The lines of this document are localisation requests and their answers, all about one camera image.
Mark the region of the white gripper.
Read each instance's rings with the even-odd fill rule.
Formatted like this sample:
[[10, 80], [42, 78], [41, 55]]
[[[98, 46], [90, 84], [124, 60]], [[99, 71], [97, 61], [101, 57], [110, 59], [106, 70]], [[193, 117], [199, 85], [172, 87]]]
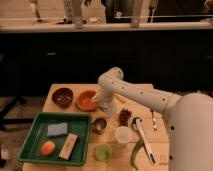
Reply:
[[103, 102], [112, 104], [113, 94], [106, 90], [99, 90], [95, 95], [95, 99], [100, 101], [100, 104], [99, 104], [99, 108], [100, 108], [100, 105]]

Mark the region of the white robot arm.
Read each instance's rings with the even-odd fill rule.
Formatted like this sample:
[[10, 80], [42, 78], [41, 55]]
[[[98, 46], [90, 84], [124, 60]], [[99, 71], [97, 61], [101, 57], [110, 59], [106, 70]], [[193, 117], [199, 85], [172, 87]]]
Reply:
[[145, 88], [123, 77], [118, 67], [100, 75], [97, 97], [110, 101], [118, 93], [168, 119], [169, 171], [213, 171], [213, 98]]

